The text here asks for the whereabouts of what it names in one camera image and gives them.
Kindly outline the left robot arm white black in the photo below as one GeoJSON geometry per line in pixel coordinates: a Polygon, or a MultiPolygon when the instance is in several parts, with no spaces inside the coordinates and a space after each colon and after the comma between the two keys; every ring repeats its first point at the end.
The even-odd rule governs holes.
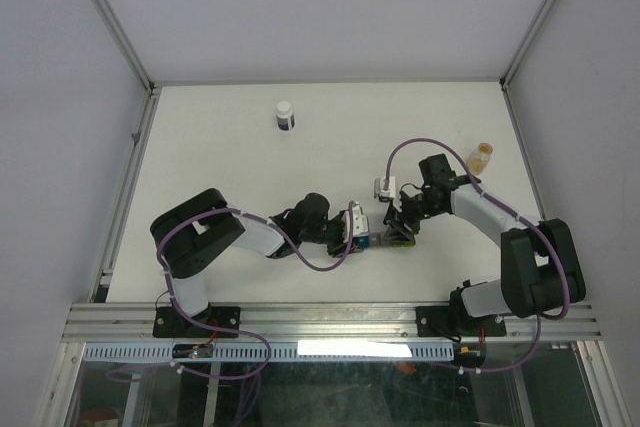
{"type": "Polygon", "coordinates": [[[294,255],[316,272],[330,272],[368,248],[369,222],[360,204],[351,201],[334,217],[329,208],[324,196],[310,193],[292,208],[260,217],[210,188],[157,217],[150,234],[175,324],[192,336],[206,330],[210,303],[202,272],[230,247],[268,259],[294,255]]]}

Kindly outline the white blue pill bottle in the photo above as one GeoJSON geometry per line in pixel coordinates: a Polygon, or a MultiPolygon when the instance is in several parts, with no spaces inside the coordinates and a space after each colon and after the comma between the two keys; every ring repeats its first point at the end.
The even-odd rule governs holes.
{"type": "Polygon", "coordinates": [[[291,131],[295,127],[294,110],[289,101],[279,101],[276,104],[276,122],[282,131],[291,131]]]}

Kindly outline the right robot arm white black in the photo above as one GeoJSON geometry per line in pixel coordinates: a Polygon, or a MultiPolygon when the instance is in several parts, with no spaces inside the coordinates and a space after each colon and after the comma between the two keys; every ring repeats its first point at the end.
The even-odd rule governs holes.
{"type": "Polygon", "coordinates": [[[423,184],[414,196],[400,193],[383,223],[384,241],[412,246],[422,222],[449,214],[488,237],[500,250],[500,276],[491,282],[462,286],[449,295],[446,308],[419,315],[419,328],[457,341],[480,333],[498,316],[527,318],[560,315],[586,297],[586,284],[569,226],[561,219],[540,220],[479,191],[479,181],[459,175],[445,155],[419,164],[423,184]]]}

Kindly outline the multicolour weekly pill organizer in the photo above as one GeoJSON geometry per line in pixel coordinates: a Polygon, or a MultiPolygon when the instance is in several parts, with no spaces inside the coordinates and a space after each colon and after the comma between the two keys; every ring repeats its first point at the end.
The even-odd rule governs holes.
{"type": "Polygon", "coordinates": [[[370,233],[354,239],[354,244],[361,250],[381,248],[410,248],[416,245],[413,237],[393,237],[383,233],[370,233]]]}

